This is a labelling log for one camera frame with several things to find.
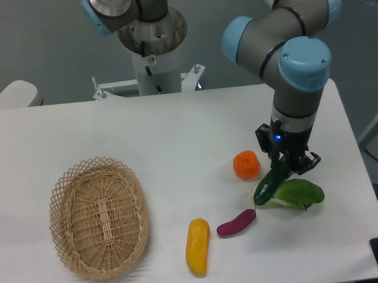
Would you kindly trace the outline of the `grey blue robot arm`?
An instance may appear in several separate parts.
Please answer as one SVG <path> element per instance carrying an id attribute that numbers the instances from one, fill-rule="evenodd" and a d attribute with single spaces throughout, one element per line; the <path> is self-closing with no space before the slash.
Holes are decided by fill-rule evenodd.
<path id="1" fill-rule="evenodd" d="M 284 163 L 286 175 L 303 174 L 320 161 L 308 141 L 332 58 L 315 35 L 338 18 L 342 0 L 266 1 L 271 13 L 231 21 L 221 47 L 234 64 L 273 88 L 270 124 L 256 131 L 271 166 Z M 81 6 L 101 35 L 117 33 L 132 53 L 141 95 L 181 91 L 176 51 L 187 25 L 168 0 L 81 0 Z"/>

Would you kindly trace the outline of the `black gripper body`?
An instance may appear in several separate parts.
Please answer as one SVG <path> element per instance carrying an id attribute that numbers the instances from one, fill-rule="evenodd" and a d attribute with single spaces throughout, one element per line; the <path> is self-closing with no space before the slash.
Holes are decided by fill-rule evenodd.
<path id="1" fill-rule="evenodd" d="M 290 132 L 283 129 L 280 120 L 270 121 L 270 125 L 262 124 L 255 135 L 259 141 L 261 151 L 267 153 L 272 148 L 280 151 L 280 159 L 285 157 L 286 152 L 294 152 L 300 156 L 300 173 L 309 172 L 321 161 L 321 157 L 308 149 L 312 128 L 299 132 Z"/>

